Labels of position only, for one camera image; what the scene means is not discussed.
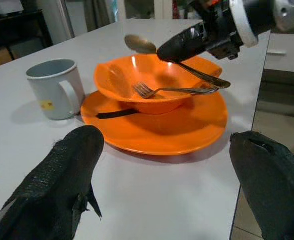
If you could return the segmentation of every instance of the orange bowl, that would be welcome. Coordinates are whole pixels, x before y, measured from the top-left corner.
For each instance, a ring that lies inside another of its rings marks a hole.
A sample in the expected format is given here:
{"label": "orange bowl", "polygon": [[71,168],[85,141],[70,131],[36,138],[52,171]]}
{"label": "orange bowl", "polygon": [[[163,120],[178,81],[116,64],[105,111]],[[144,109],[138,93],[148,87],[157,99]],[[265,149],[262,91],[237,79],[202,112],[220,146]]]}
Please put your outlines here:
{"label": "orange bowl", "polygon": [[[222,68],[201,57],[193,57],[184,64],[203,73],[219,77]],[[156,54],[136,54],[99,64],[94,73],[98,90],[106,97],[123,102],[141,113],[163,114],[178,108],[191,97],[188,93],[160,91],[144,99],[133,89],[138,82],[153,90],[162,87],[199,88],[207,83],[180,66],[159,60]]]}

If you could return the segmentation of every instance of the mug handle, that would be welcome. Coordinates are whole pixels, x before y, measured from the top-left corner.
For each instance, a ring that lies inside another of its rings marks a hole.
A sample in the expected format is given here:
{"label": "mug handle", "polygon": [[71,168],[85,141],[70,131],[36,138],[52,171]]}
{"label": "mug handle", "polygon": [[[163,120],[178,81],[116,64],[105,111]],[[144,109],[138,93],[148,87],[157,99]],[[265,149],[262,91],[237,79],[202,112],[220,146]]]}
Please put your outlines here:
{"label": "mug handle", "polygon": [[69,81],[61,81],[59,85],[62,87],[64,92],[67,95],[68,101],[71,105],[72,110],[71,114],[78,114],[81,111],[81,105],[79,103],[79,99],[74,87],[71,85]]}

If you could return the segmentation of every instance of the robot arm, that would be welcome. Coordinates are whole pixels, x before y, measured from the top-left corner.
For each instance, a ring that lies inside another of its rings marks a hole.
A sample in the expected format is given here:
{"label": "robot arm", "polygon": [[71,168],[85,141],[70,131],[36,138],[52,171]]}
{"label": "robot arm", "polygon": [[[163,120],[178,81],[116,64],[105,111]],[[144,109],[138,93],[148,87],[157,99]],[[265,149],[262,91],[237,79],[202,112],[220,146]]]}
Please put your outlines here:
{"label": "robot arm", "polygon": [[236,59],[240,47],[258,44],[258,35],[278,27],[294,29],[294,0],[193,0],[202,22],[162,45],[158,57],[181,62],[209,52],[217,59]]}

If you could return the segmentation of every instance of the white mug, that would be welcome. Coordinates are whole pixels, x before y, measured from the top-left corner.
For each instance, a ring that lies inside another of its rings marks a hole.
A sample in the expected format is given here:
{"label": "white mug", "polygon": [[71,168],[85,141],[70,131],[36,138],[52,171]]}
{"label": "white mug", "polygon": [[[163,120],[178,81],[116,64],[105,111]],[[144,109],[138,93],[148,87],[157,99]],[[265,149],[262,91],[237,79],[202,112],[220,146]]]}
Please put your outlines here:
{"label": "white mug", "polygon": [[73,60],[46,61],[30,68],[26,75],[47,118],[63,120],[80,112],[85,93]]}

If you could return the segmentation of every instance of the white table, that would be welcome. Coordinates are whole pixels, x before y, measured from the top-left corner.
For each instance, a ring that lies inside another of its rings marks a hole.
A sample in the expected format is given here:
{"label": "white table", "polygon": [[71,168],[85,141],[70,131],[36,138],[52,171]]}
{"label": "white table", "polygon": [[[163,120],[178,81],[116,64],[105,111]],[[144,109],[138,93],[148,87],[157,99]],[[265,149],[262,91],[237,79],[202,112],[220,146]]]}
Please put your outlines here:
{"label": "white table", "polygon": [[[96,91],[92,76],[98,63],[133,54],[124,44],[125,34],[141,35],[159,47],[193,24],[128,20],[0,66],[0,209],[54,143],[84,125],[79,117],[51,121],[43,116],[25,77],[28,68],[51,59],[76,60],[89,94]],[[93,211],[85,212],[76,240],[230,238],[240,184],[229,156],[229,137],[252,128],[269,36],[262,34],[253,48],[242,47],[233,61],[202,55],[222,66],[221,77],[232,83],[221,91],[229,120],[218,142],[165,158],[139,158],[105,145],[92,179],[102,224]]]}

